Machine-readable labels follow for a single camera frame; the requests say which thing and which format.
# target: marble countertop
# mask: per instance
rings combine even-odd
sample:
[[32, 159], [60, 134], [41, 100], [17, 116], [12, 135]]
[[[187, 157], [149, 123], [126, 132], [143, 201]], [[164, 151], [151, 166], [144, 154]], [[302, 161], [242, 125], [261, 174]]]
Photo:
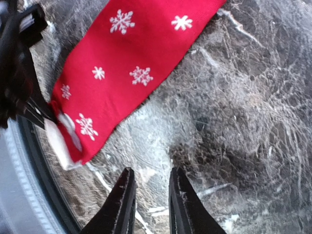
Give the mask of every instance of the marble countertop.
[[[39, 2], [49, 27], [32, 53], [48, 100], [68, 53], [107, 0]], [[38, 130], [80, 224], [130, 166], [136, 233], [168, 234], [169, 173], [181, 166], [228, 234], [310, 234], [311, 22], [311, 0], [229, 0], [83, 168], [62, 171]]]

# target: gray floor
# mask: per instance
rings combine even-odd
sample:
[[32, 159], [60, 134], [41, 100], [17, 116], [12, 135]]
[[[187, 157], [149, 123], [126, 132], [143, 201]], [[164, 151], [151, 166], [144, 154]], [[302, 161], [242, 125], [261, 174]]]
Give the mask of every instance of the gray floor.
[[[105, 1], [40, 1], [50, 26], [32, 52], [47, 100]], [[311, 22], [311, 0], [229, 0], [90, 164], [62, 171], [40, 132], [79, 222], [131, 166], [136, 233], [168, 234], [169, 173], [181, 166], [227, 233], [311, 234]]]

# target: snowflake print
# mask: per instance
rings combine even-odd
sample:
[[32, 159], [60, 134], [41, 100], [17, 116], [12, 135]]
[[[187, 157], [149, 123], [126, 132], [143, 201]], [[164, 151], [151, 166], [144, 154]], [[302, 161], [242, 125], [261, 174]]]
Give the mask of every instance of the snowflake print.
[[109, 20], [112, 23], [111, 33], [119, 30], [123, 35], [126, 34], [127, 28], [133, 28], [136, 24], [131, 22], [132, 15], [133, 11], [129, 11], [128, 13], [122, 13], [119, 9], [117, 11], [117, 16], [111, 17]]
[[66, 98], [67, 100], [69, 100], [69, 97], [71, 96], [70, 92], [69, 92], [69, 86], [68, 85], [63, 85], [63, 87], [61, 88], [62, 90], [62, 97]]
[[171, 21], [172, 25], [175, 25], [175, 29], [179, 30], [180, 28], [182, 30], [185, 30], [186, 27], [191, 28], [192, 25], [191, 23], [193, 22], [192, 19], [187, 19], [188, 16], [183, 16], [182, 18], [180, 18], [179, 16], [175, 17], [175, 20]]
[[153, 77], [149, 75], [151, 69], [148, 67], [146, 69], [140, 69], [138, 66], [133, 72], [130, 72], [130, 75], [134, 77], [132, 84], [142, 83], [144, 86], [147, 86], [148, 82], [153, 80]]
[[81, 119], [76, 119], [76, 122], [81, 126], [81, 134], [88, 135], [91, 140], [95, 140], [93, 135], [98, 136], [98, 132], [93, 129], [93, 121], [91, 118], [85, 118], [83, 114], [79, 114]]
[[94, 67], [94, 70], [92, 72], [94, 74], [95, 79], [99, 79], [99, 80], [102, 80], [102, 78], [105, 79], [105, 72], [103, 71], [103, 68]]

